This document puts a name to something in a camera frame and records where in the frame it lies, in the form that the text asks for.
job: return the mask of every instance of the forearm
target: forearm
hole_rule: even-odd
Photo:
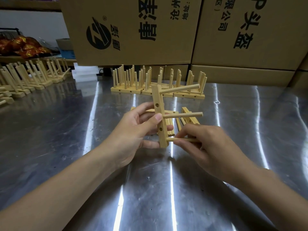
[[[101,147],[0,212],[3,230],[62,230],[93,191],[114,170]]]
[[[239,189],[279,230],[308,230],[308,201],[285,185],[270,170],[254,168]]]

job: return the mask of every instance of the circular logo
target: circular logo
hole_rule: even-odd
[[[93,19],[91,26],[87,28],[87,39],[97,49],[106,49],[111,44],[111,34],[106,26]]]

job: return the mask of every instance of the hand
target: hand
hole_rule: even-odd
[[[143,140],[145,135],[157,133],[157,124],[163,118],[161,113],[146,112],[152,108],[153,102],[146,102],[125,113],[110,136],[102,142],[100,147],[112,152],[117,168],[129,164],[138,148],[160,147],[159,142]],[[167,130],[173,130],[173,125],[168,125]]]
[[[218,126],[186,124],[176,138],[195,136],[201,144],[176,140],[174,144],[187,151],[212,176],[238,187],[245,176],[257,166]]]

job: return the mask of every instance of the right hand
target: right hand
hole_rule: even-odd
[[[195,136],[201,143],[176,140],[175,145],[187,151],[196,162],[212,176],[235,187],[253,175],[258,167],[218,126],[185,124],[176,138]]]

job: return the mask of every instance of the stainless steel table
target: stainless steel table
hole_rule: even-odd
[[[65,81],[0,107],[0,209],[99,145],[132,106],[152,100],[111,93],[111,84],[110,78],[77,87]],[[201,124],[220,125],[252,161],[308,199],[306,99],[288,89],[210,83],[205,97],[164,98],[165,108],[202,111]],[[172,143],[167,149],[138,150],[132,163],[107,179],[65,228],[273,229],[241,191],[206,174]]]

